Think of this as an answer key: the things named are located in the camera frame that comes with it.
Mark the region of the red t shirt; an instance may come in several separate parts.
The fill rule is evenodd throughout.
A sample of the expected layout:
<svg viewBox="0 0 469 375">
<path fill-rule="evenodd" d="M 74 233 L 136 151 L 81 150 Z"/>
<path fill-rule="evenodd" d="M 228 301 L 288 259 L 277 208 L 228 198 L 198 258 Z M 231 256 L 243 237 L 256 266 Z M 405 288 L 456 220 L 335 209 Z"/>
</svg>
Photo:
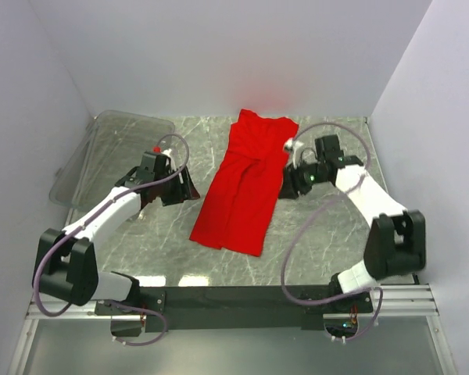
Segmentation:
<svg viewBox="0 0 469 375">
<path fill-rule="evenodd" d="M 189 239 L 208 248 L 261 256 L 288 161 L 285 142 L 299 125 L 243 109 Z"/>
</svg>

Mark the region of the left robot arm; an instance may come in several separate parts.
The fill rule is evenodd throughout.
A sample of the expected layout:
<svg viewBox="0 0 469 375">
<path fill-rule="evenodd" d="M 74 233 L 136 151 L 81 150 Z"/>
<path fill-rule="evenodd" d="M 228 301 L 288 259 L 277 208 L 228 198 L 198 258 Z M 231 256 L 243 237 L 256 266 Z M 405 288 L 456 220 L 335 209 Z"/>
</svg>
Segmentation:
<svg viewBox="0 0 469 375">
<path fill-rule="evenodd" d="M 168 206 L 199 197 L 187 166 L 175 163 L 171 149 L 145 152 L 140 165 L 121 177 L 87 214 L 62 230 L 48 229 L 41 235 L 32 280 L 36 304 L 49 295 L 77 306 L 110 300 L 124 314 L 135 312 L 141 303 L 138 280 L 100 271 L 98 249 L 156 199 Z"/>
</svg>

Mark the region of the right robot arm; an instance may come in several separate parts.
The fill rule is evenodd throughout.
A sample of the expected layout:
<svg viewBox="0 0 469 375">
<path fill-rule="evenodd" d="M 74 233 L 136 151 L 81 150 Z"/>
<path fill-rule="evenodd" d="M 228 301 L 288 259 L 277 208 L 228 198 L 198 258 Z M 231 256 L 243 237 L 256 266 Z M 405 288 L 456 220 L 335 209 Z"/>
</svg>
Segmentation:
<svg viewBox="0 0 469 375">
<path fill-rule="evenodd" d="M 288 139 L 284 150 L 290 160 L 283 172 L 281 198 L 297 199 L 315 184 L 330 183 L 355 205 L 370 228 L 362 260 L 335 275 L 334 287 L 326 298 L 296 298 L 284 287 L 288 300 L 303 306 L 329 304 L 333 310 L 344 312 L 355 302 L 355 295 L 377 288 L 387 278 L 426 267 L 424 215 L 392 198 L 370 175 L 366 163 L 341 150 L 337 135 L 316 139 L 313 163 L 301 159 L 303 143 L 296 138 Z"/>
</svg>

